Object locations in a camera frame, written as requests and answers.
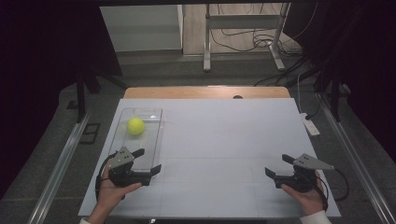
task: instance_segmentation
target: power strip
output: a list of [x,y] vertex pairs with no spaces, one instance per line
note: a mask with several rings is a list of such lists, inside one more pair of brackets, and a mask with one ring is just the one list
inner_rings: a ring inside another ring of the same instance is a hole
[[303,121],[303,124],[305,125],[306,131],[309,133],[310,136],[318,136],[320,135],[319,130],[317,129],[317,126],[315,126],[314,122],[310,119],[305,119],[306,113],[301,113],[301,120]]

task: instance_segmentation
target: white table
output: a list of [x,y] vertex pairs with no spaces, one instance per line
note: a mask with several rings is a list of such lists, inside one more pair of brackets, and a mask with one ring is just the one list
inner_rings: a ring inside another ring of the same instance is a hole
[[[80,208],[95,205],[94,181],[123,108],[163,110],[162,171],[111,216],[150,218],[300,217],[299,204],[264,174],[290,174],[282,154],[316,157],[293,99],[122,99]],[[340,217],[329,197],[329,217]]]

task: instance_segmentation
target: tennis ball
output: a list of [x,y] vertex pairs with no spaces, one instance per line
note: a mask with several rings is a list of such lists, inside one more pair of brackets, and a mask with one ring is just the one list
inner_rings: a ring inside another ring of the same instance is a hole
[[140,118],[131,118],[126,123],[126,130],[130,134],[140,134],[145,131],[145,122]]

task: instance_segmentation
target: transparent container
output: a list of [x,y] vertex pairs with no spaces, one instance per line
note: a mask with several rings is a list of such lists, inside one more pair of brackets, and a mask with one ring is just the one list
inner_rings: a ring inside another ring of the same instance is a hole
[[[123,109],[108,155],[119,151],[122,147],[127,147],[131,153],[143,148],[145,154],[134,160],[132,170],[148,172],[158,165],[163,133],[162,115],[163,110],[160,108]],[[128,120],[134,117],[142,119],[145,123],[145,130],[141,134],[130,134],[126,130]]]

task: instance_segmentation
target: gray carpet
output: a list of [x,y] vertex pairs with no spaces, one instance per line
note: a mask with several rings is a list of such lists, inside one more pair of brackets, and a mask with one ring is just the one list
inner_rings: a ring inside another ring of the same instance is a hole
[[[288,58],[287,66],[296,59]],[[131,86],[206,86],[206,85],[242,85],[252,86],[265,77],[278,75],[275,65],[268,55],[238,57],[214,56],[212,71],[203,72],[201,58],[182,58],[174,62],[146,61],[144,63],[126,63],[121,66],[123,77],[118,79]],[[97,130],[97,135],[87,132],[80,138],[74,156],[49,209],[45,223],[78,223],[78,209],[90,183],[92,172],[101,153],[114,112],[123,90],[114,84],[98,78],[101,92],[89,94],[87,102],[94,102],[89,129]],[[274,79],[261,83],[274,83]],[[313,114],[319,100],[312,91],[311,77],[300,85],[301,109]],[[297,101],[297,87],[290,88],[290,94]],[[25,164],[17,179],[0,202],[1,223],[26,223],[47,183],[52,169],[58,160],[69,134],[77,120],[76,87],[64,89],[60,95],[58,109],[46,133],[35,148],[30,160]],[[395,163],[383,148],[353,114],[346,99],[340,100],[340,117],[350,139],[369,168],[376,184],[385,195],[390,207],[396,209],[396,171]],[[312,118],[321,135],[312,138],[312,144],[320,159],[333,164],[344,172],[350,185],[349,197],[338,203],[343,217],[332,219],[332,223],[382,223],[372,203],[357,178],[350,162],[345,156],[329,121],[322,110]],[[336,172],[326,172],[330,189],[335,197],[346,191],[345,184]],[[112,217],[107,223],[137,223],[120,217]],[[268,220],[267,223],[300,223],[297,218],[288,220]]]

